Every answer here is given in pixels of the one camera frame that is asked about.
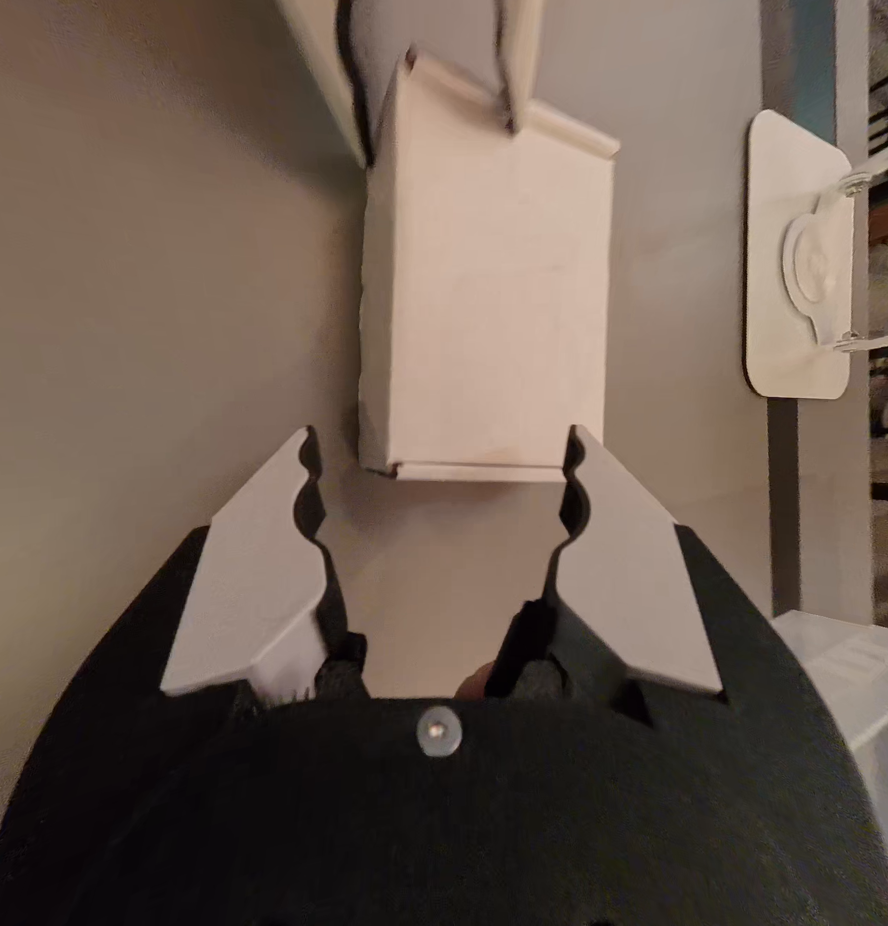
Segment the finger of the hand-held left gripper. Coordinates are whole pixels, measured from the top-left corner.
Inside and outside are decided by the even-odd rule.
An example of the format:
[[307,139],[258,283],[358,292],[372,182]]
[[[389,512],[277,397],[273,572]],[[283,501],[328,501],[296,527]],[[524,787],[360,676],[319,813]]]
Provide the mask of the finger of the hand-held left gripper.
[[357,166],[372,164],[365,93],[352,57],[352,2],[277,3],[303,60]]
[[518,134],[539,66],[543,1],[496,1],[495,54],[504,125]]

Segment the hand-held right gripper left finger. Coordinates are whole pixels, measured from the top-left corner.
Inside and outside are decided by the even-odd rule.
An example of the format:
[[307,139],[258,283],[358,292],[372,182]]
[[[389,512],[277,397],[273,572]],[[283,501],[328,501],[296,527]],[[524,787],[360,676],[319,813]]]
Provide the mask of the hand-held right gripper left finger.
[[256,696],[315,696],[343,649],[346,609],[318,533],[318,435],[305,426],[212,518],[160,690],[244,681]]

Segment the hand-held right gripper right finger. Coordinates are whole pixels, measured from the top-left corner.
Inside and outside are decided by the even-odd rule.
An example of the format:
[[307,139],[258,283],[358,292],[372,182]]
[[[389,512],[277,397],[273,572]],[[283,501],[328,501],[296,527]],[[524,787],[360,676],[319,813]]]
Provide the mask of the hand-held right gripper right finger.
[[679,523],[579,425],[563,462],[560,522],[543,600],[551,654],[575,697],[611,702],[630,681],[724,690],[681,547]]

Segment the white cardboard box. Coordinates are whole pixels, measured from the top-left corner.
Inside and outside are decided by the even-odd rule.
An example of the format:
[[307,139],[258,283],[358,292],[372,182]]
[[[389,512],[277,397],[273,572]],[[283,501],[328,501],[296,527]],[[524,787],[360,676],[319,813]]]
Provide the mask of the white cardboard box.
[[398,480],[562,482],[572,425],[601,438],[621,143],[401,61],[368,177],[358,462]]

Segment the clear plastic bin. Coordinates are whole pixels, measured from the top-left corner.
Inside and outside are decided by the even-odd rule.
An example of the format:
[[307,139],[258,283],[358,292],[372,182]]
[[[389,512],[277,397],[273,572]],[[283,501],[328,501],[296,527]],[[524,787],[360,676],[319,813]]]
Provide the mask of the clear plastic bin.
[[888,851],[888,628],[799,610],[774,619],[831,711],[874,803]]

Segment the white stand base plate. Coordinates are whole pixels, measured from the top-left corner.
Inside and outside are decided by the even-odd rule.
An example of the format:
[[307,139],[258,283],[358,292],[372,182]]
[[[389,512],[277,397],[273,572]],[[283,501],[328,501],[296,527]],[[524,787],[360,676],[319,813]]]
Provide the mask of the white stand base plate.
[[838,148],[778,112],[748,136],[744,365],[767,398],[835,400],[850,377],[854,202]]

